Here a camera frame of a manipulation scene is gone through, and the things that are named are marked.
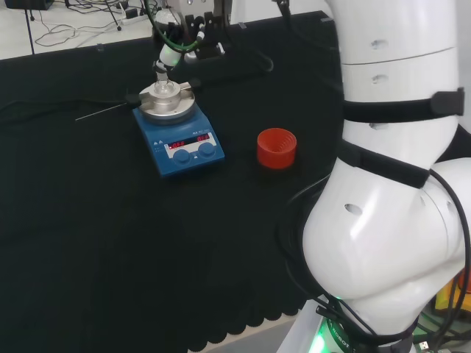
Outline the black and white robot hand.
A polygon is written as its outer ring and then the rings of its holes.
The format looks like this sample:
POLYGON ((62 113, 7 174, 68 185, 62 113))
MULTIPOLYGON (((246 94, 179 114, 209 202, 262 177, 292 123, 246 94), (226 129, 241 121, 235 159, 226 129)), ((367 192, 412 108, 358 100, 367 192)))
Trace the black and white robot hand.
POLYGON ((231 1, 143 1, 159 50, 153 70, 167 74, 182 61, 222 57, 230 25, 231 1))

